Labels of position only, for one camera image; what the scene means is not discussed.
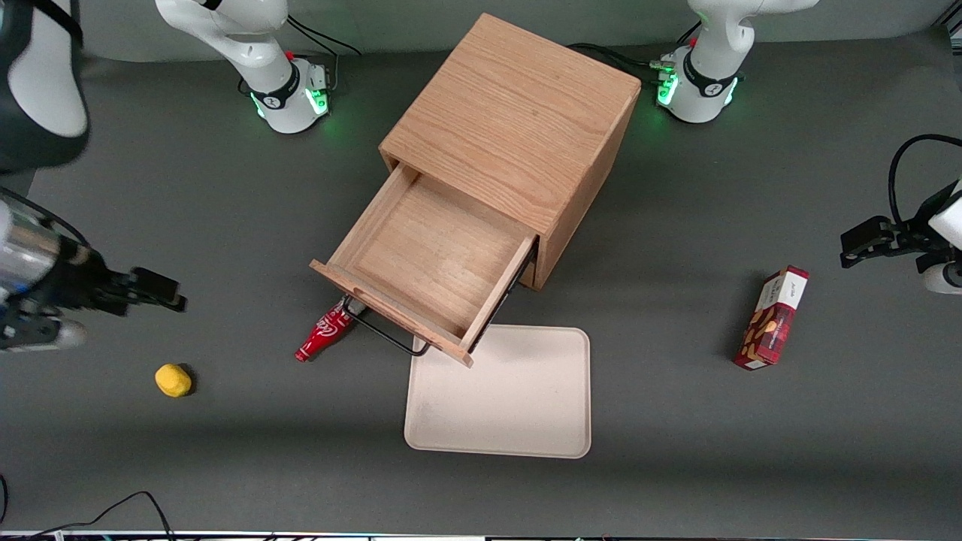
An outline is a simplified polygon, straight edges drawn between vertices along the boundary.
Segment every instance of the wood grain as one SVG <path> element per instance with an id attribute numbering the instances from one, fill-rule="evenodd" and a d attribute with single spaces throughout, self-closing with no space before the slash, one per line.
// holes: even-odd
<path id="1" fill-rule="evenodd" d="M 637 99 L 638 93 L 635 93 L 624 103 L 624 112 L 620 120 L 611 126 L 611 132 L 606 137 L 605 144 L 598 149 L 592 166 L 588 168 L 585 174 L 584 181 L 568 201 L 560 219 L 538 245 L 538 265 L 535 267 L 534 282 L 531 285 L 535 291 L 540 291 L 544 287 L 548 276 L 551 275 L 551 271 L 554 270 L 558 260 L 561 259 L 561 254 L 568 246 L 571 236 L 574 235 L 574 231 L 585 217 L 588 208 L 595 201 L 598 191 L 601 190 L 601 185 L 608 178 L 608 173 L 611 172 L 611 167 L 615 164 L 615 158 L 618 156 L 621 140 L 628 127 L 628 122 L 631 120 L 631 111 L 634 109 Z"/>
<path id="2" fill-rule="evenodd" d="M 351 268 L 358 251 L 367 244 L 367 240 L 381 230 L 384 220 L 391 214 L 391 209 L 397 201 L 411 188 L 418 178 L 415 169 L 399 165 L 395 167 L 384 182 L 381 189 L 365 208 L 361 217 L 354 223 L 354 227 L 347 233 L 341 245 L 331 256 L 330 263 L 343 268 Z"/>
<path id="3" fill-rule="evenodd" d="M 463 338 L 519 246 L 532 241 L 519 223 L 421 175 L 347 268 Z"/>
<path id="4" fill-rule="evenodd" d="M 485 14 L 380 149 L 544 235 L 640 85 Z"/>
<path id="5" fill-rule="evenodd" d="M 508 263 L 508 266 L 504 269 L 501 277 L 498 278 L 497 283 L 491 289 L 488 294 L 488 298 L 481 305 L 478 310 L 478 316 L 471 322 L 471 326 L 465 331 L 464 338 L 461 339 L 460 346 L 465 349 L 469 349 L 474 341 L 477 339 L 478 335 L 484 331 L 484 325 L 488 322 L 488 317 L 497 307 L 498 302 L 504 296 L 504 292 L 511 287 L 512 280 L 515 279 L 515 275 L 518 274 L 518 269 L 524 264 L 528 259 L 528 254 L 531 253 L 531 246 L 535 243 L 535 234 L 532 231 L 518 246 L 518 250 L 515 252 L 514 257 Z"/>
<path id="6" fill-rule="evenodd" d="M 345 293 L 363 302 L 371 310 L 461 361 L 468 368 L 473 364 L 468 351 L 460 347 L 460 338 L 425 320 L 384 292 L 378 291 L 374 286 L 367 284 L 363 278 L 355 276 L 349 270 L 336 265 L 324 265 L 318 260 L 311 262 L 311 269 L 322 274 Z"/>

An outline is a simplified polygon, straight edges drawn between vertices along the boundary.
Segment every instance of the gray table surface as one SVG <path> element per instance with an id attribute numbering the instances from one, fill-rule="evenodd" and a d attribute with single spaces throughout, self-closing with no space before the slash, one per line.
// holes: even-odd
<path id="1" fill-rule="evenodd" d="M 333 114 L 287 137 L 227 63 L 86 70 L 89 150 L 32 196 L 115 268 L 180 280 L 190 309 L 80 314 L 83 348 L 2 359 L 5 528 L 147 489 L 179 529 L 962 536 L 962 304 L 924 291 L 911 258 L 838 264 L 839 234 L 887 214 L 899 144 L 958 134 L 943 33 L 759 44 L 707 125 L 644 89 L 546 288 L 496 318 L 591 336 L 594 445 L 577 461 L 409 449 L 408 358 L 363 329 L 292 357 L 338 298 L 308 262 L 383 183 L 377 143 L 443 58 L 344 58 Z M 960 165 L 954 147 L 913 149 L 903 212 Z M 729 359 L 787 264 L 812 272 L 792 337 L 746 373 Z M 158 392 L 167 362 L 194 366 L 195 396 Z M 103 527 L 158 525 L 142 502 Z"/>

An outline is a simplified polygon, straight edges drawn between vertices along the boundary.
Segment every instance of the yellow object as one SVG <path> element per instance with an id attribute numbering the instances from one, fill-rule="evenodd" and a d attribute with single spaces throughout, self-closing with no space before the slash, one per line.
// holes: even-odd
<path id="1" fill-rule="evenodd" d="M 161 366 L 154 374 L 154 381 L 160 387 L 161 392 L 173 398 L 179 398 L 190 392 L 193 381 L 181 367 L 173 364 Z"/>

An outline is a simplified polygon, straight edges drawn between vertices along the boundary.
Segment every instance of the red bottle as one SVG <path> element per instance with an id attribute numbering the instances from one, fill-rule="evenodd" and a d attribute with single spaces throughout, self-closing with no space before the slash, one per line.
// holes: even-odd
<path id="1" fill-rule="evenodd" d="M 307 337 L 301 348 L 294 354 L 295 359 L 306 363 L 316 353 L 341 339 L 344 331 L 354 323 L 354 320 L 344 313 L 343 307 L 344 299 L 341 299 L 341 302 L 328 310 L 323 318 L 317 320 L 314 330 L 311 331 L 311 336 Z M 359 300 L 351 299 L 350 308 L 353 314 L 360 314 L 367 307 Z"/>

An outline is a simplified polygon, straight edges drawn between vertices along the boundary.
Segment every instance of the white tray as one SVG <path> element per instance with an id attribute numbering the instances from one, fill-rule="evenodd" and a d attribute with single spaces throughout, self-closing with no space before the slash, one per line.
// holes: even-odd
<path id="1" fill-rule="evenodd" d="M 415 339 L 414 349 L 423 345 Z M 404 439 L 420 451 L 581 458 L 592 445 L 591 354 L 581 329 L 491 325 L 470 369 L 411 359 Z"/>

